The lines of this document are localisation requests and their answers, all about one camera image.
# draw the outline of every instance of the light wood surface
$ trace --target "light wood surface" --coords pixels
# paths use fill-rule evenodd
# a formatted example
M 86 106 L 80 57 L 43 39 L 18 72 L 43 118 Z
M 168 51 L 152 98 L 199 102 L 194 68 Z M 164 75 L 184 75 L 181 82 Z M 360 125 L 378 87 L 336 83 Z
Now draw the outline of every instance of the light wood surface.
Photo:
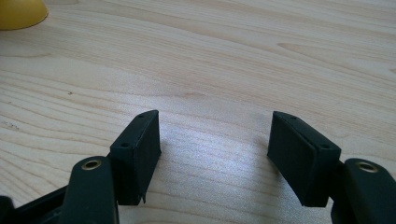
M 45 3 L 0 32 L 0 194 L 17 206 L 150 109 L 163 154 L 121 223 L 331 223 L 266 157 L 274 110 L 396 176 L 395 1 Z

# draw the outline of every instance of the table surface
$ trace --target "table surface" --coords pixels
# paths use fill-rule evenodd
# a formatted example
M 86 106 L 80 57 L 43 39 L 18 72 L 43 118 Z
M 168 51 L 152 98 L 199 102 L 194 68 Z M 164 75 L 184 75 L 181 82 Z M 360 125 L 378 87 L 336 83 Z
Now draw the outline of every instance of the table surface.
M 395 1 L 45 3 L 0 32 L 0 194 L 17 206 L 151 109 L 163 154 L 121 223 L 331 223 L 266 156 L 275 110 L 396 176 Z

